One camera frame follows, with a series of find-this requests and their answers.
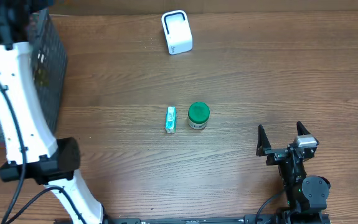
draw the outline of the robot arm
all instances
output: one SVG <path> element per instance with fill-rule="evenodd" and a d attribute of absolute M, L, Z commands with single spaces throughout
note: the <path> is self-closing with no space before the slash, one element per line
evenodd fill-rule
<path fill-rule="evenodd" d="M 56 140 L 39 104 L 32 78 L 32 47 L 27 41 L 26 26 L 31 12 L 47 7 L 53 1 L 31 3 L 0 1 L 0 84 L 11 103 L 7 103 L 0 90 L 0 124 L 7 153 L 7 162 L 0 168 L 0 177 L 8 182 L 23 176 L 25 179 L 35 179 L 46 188 L 61 187 L 85 223 L 99 224 L 104 217 L 103 207 L 90 193 L 78 170 L 80 154 L 76 140 Z M 22 145 L 26 162 L 21 153 Z M 52 191 L 70 214 L 73 223 L 83 223 L 65 194 L 60 190 Z"/>
<path fill-rule="evenodd" d="M 266 165 L 278 165 L 283 180 L 288 207 L 279 208 L 274 215 L 246 215 L 250 223 L 258 221 L 276 224 L 287 223 L 329 223 L 328 215 L 322 211 L 327 208 L 327 198 L 331 184 L 324 177 L 306 176 L 303 162 L 314 157 L 319 141 L 298 121 L 298 135 L 293 143 L 284 149 L 272 149 L 262 125 L 258 130 L 257 156 L 266 156 Z"/>

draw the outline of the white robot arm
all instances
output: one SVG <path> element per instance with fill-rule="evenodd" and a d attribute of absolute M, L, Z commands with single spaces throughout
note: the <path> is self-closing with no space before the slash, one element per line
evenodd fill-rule
<path fill-rule="evenodd" d="M 32 47 L 26 41 L 24 28 L 20 29 L 29 22 L 26 17 L 30 11 L 22 13 L 27 9 L 27 1 L 13 2 L 18 4 L 0 2 L 0 124 L 7 150 L 7 162 L 0 168 L 0 176 L 5 182 L 19 180 L 19 185 L 2 223 L 6 223 L 22 183 L 28 178 L 50 188 L 74 224 L 103 223 L 103 207 L 78 170 L 80 154 L 76 140 L 56 140 L 45 122 L 32 76 Z M 47 4 L 32 6 L 39 10 Z M 11 14 L 20 17 L 11 18 Z"/>

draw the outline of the white container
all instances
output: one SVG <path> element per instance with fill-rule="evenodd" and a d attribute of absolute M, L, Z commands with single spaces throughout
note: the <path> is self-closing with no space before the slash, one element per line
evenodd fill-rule
<path fill-rule="evenodd" d="M 192 49 L 192 35 L 187 14 L 183 10 L 167 12 L 162 15 L 169 54 L 179 54 Z"/>

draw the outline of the green jar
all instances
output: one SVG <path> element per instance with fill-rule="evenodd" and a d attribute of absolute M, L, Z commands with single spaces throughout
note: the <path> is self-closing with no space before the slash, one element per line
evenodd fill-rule
<path fill-rule="evenodd" d="M 203 102 L 193 103 L 189 108 L 188 123 L 191 128 L 203 129 L 208 124 L 210 110 Z"/>

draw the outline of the small box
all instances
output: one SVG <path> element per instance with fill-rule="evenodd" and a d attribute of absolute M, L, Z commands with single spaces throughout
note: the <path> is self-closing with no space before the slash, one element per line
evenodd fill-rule
<path fill-rule="evenodd" d="M 187 14 L 183 10 L 167 12 L 162 16 L 167 49 L 171 55 L 192 49 L 192 35 Z"/>
<path fill-rule="evenodd" d="M 176 124 L 177 124 L 177 113 L 176 107 L 169 106 L 166 111 L 166 123 L 165 129 L 167 133 L 174 134 L 176 132 Z"/>

